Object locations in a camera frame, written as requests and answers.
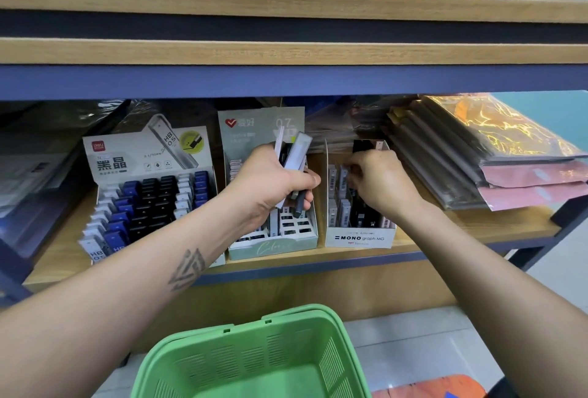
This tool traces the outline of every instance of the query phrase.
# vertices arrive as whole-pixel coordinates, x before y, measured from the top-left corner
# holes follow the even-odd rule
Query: basket handle
[[[265,316],[262,316],[261,320],[272,318],[272,317],[289,316],[291,314],[296,314],[296,313],[312,312],[312,311],[316,311],[316,310],[326,312],[329,315],[331,315],[332,317],[336,318],[337,320],[340,319],[339,316],[332,309],[330,309],[328,306],[321,305],[319,303],[311,303],[308,305],[302,305],[300,307],[289,308],[289,309],[283,310],[281,312],[267,314]]]

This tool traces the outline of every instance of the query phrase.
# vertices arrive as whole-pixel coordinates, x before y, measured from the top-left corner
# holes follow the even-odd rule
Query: yellow circle label
[[[185,131],[180,136],[180,144],[186,153],[198,153],[204,149],[204,138],[194,130]]]

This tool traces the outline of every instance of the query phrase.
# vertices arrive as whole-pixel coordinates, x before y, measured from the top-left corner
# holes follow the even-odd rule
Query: green shopping basket
[[[131,398],[369,398],[339,316],[305,305],[176,333],[143,360]]]

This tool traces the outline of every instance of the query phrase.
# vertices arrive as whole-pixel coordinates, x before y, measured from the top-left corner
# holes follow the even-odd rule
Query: person's right hand
[[[346,164],[351,166],[349,187],[393,222],[424,203],[393,150],[356,152]]]

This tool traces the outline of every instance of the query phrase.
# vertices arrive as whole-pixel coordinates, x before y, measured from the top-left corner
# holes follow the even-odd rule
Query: pink package
[[[588,184],[578,181],[548,186],[479,187],[478,190],[490,210],[502,211],[518,207],[560,203],[570,198],[588,195]]]
[[[588,181],[588,164],[578,160],[550,164],[484,165],[481,171],[488,183],[499,187]]]

